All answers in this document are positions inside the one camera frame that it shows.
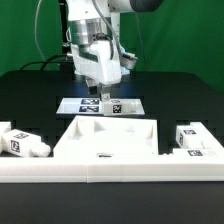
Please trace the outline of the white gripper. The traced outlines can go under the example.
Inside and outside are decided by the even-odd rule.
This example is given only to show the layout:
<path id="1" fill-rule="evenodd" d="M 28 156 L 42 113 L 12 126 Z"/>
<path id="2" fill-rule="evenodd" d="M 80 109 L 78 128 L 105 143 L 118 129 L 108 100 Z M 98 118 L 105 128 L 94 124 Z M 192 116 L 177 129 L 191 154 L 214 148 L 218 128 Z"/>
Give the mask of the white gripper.
<path id="1" fill-rule="evenodd" d="M 111 50 L 108 41 L 97 41 L 91 45 L 71 45 L 75 73 L 84 75 L 90 79 L 86 80 L 90 95 L 98 93 L 98 85 L 101 87 L 101 100 L 110 100 L 112 84 L 119 83 L 123 75 L 122 68 L 131 70 L 134 68 L 137 57 L 131 53 L 123 53 L 119 56 L 117 49 Z"/>

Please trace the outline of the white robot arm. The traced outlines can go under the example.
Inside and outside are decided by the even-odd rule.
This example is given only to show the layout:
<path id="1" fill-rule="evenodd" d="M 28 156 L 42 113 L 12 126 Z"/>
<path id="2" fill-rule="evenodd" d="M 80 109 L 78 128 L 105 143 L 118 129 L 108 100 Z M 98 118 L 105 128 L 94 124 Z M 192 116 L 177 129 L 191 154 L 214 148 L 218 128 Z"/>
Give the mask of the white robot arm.
<path id="1" fill-rule="evenodd" d="M 153 12 L 164 0 L 66 0 L 68 41 L 75 74 L 86 77 L 90 94 L 110 100 L 110 88 L 121 81 L 124 70 L 134 68 L 138 58 L 119 41 L 120 14 Z"/>

